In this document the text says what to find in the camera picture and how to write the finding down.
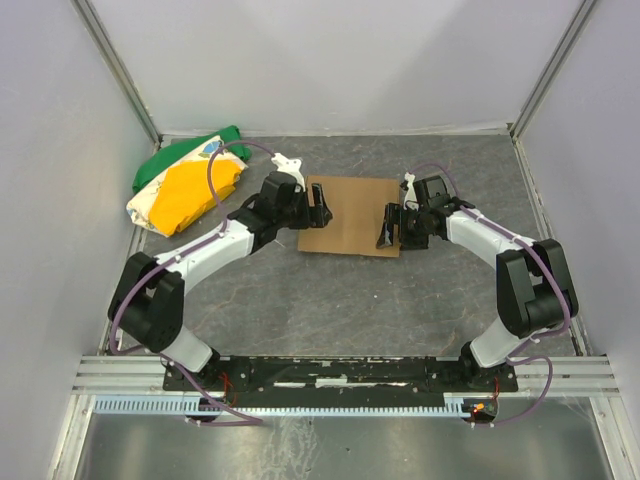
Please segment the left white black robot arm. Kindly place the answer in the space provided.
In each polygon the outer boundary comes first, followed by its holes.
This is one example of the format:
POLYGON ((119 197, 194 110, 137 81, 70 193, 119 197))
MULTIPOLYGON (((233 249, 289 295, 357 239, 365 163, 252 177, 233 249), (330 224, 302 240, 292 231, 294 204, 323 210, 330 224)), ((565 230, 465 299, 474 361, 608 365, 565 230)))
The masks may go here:
POLYGON ((107 312, 112 328, 193 374, 212 376, 220 354, 184 325, 187 294, 275 240, 279 230, 324 228, 331 220, 319 183, 307 190, 291 174, 272 172, 258 193, 209 233, 156 257, 132 255, 107 312))

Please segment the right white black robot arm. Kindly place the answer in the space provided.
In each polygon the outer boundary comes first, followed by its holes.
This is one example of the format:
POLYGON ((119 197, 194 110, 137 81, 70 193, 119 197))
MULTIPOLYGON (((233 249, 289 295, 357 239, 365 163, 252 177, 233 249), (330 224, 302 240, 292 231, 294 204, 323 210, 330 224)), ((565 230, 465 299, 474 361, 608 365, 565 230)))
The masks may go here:
POLYGON ((377 248, 425 250, 433 237, 463 247, 495 272, 497 319, 461 349, 441 379, 480 387, 526 343, 566 330, 579 310, 561 244, 536 241, 488 219, 449 193, 440 176, 406 173, 404 198, 385 207, 377 248))

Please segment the brown cardboard box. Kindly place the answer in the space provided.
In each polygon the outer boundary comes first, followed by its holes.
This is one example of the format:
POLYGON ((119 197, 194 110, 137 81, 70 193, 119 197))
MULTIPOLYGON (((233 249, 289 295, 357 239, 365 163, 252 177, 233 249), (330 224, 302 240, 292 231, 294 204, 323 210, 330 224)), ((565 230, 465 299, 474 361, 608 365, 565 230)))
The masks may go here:
POLYGON ((376 247, 385 207, 399 201, 397 180, 320 175, 310 175, 307 180, 323 187, 325 203, 333 219, 324 228, 302 230, 298 235, 299 251, 382 258, 400 256, 398 246, 376 247))

